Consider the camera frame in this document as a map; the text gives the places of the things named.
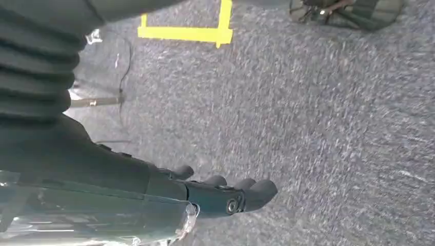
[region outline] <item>robotic hand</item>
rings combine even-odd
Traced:
[[[186,181],[93,143],[65,116],[85,36],[181,0],[0,0],[0,245],[142,245],[262,208],[270,180]]]

